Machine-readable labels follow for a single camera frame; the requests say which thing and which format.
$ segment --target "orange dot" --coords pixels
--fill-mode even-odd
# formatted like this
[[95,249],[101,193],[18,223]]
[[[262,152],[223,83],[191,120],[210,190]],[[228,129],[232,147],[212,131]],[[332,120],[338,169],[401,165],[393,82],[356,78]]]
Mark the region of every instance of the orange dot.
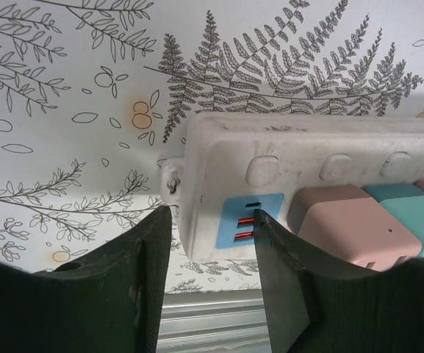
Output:
[[146,114],[133,115],[132,124],[137,129],[147,129],[151,126],[151,117]]
[[67,252],[55,252],[51,257],[58,263],[64,263],[70,259],[71,255]]
[[138,101],[133,106],[133,111],[136,112],[136,113],[146,114],[149,110],[150,110],[150,108],[148,107],[148,105],[144,101]]

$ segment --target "wallpaper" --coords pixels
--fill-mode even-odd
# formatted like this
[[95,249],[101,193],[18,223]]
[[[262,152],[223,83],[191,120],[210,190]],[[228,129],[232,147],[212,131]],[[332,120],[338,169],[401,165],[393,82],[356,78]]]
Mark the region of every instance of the wallpaper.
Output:
[[[133,227],[202,111],[424,118],[424,0],[0,0],[0,261]],[[259,287],[173,236],[167,293]]]

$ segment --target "power strip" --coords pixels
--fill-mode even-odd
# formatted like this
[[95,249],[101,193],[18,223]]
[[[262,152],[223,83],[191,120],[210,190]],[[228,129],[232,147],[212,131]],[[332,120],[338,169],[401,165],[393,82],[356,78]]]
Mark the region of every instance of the power strip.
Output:
[[424,119],[203,113],[184,157],[163,163],[161,193],[179,205],[186,255],[205,263],[255,258],[249,215],[262,208],[287,227],[302,188],[420,179]]

